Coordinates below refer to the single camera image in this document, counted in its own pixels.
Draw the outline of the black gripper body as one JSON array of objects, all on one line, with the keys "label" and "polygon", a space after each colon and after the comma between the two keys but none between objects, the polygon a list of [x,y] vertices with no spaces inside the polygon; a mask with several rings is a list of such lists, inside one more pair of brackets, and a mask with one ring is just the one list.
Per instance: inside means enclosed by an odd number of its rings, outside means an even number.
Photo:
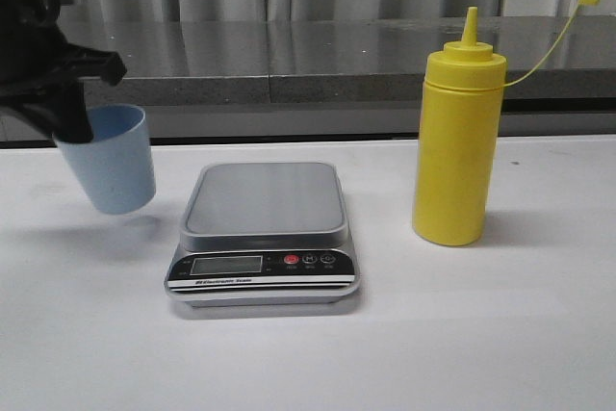
[{"label": "black gripper body", "polygon": [[58,26],[67,0],[1,0],[1,91],[25,93],[92,75],[86,49]]}]

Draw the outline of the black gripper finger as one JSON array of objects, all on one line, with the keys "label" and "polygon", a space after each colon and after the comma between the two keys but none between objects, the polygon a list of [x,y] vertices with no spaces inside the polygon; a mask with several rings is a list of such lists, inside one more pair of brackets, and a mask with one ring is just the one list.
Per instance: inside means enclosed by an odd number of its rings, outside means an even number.
[{"label": "black gripper finger", "polygon": [[69,44],[62,55],[62,69],[73,79],[99,79],[118,85],[127,68],[116,51],[102,51],[81,45]]},{"label": "black gripper finger", "polygon": [[69,143],[93,140],[84,86],[79,81],[35,89],[1,90],[1,112],[19,119],[49,140]]}]

